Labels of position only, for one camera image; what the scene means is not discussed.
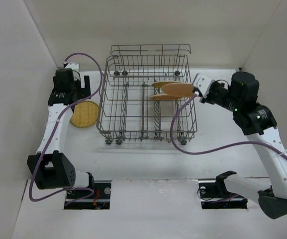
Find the orange woven plate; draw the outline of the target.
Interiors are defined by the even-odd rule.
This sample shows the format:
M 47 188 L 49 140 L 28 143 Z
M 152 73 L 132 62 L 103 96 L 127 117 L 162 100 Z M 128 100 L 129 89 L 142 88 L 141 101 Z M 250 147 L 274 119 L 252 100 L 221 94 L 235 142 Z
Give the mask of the orange woven plate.
M 156 94 L 152 95 L 149 99 L 154 101 L 174 101 L 179 100 L 181 97 L 171 96 L 167 94 Z
M 170 83 L 162 87 L 168 98 L 191 98 L 194 95 L 194 86 L 189 83 Z

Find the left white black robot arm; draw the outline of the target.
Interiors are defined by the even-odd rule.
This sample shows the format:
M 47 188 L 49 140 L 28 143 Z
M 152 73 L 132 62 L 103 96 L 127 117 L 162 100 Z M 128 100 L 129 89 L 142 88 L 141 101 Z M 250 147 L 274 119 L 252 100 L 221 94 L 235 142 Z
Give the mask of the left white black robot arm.
M 60 119 L 60 113 L 70 104 L 90 95 L 90 79 L 84 77 L 85 86 L 74 76 L 77 71 L 67 68 L 56 70 L 54 88 L 48 100 L 48 120 L 40 146 L 35 155 L 30 155 L 27 165 L 34 172 L 40 154 L 45 149 L 37 169 L 35 183 L 38 189 L 95 187 L 90 173 L 76 171 L 64 154 L 66 134 L 74 108 L 68 108 Z

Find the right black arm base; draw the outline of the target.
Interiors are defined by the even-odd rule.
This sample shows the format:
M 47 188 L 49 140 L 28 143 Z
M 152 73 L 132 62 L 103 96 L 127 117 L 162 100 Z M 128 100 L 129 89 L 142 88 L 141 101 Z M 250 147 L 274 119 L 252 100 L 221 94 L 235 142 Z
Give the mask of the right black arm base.
M 215 179 L 199 180 L 197 196 L 200 198 L 203 210 L 218 209 L 247 209 L 248 199 L 235 193 L 228 192 L 224 180 L 234 171 L 227 171 Z

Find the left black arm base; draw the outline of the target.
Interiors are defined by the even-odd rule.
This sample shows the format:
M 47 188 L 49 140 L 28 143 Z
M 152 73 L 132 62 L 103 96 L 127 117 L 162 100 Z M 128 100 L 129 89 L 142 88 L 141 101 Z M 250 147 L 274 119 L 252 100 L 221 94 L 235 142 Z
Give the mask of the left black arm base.
M 73 190 L 66 194 L 64 210 L 109 210 L 111 181 L 95 181 L 94 193 Z

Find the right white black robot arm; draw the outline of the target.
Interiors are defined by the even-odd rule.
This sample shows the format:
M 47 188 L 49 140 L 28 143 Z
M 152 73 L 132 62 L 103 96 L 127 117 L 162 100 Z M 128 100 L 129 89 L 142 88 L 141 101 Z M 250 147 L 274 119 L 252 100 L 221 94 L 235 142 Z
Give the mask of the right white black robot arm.
M 258 103 L 259 82 L 247 72 L 236 72 L 227 88 L 223 83 L 197 74 L 193 86 L 202 103 L 217 104 L 233 113 L 233 120 L 262 161 L 271 185 L 255 183 L 227 171 L 216 177 L 223 194 L 234 193 L 257 203 L 271 219 L 287 215 L 287 152 L 271 110 Z

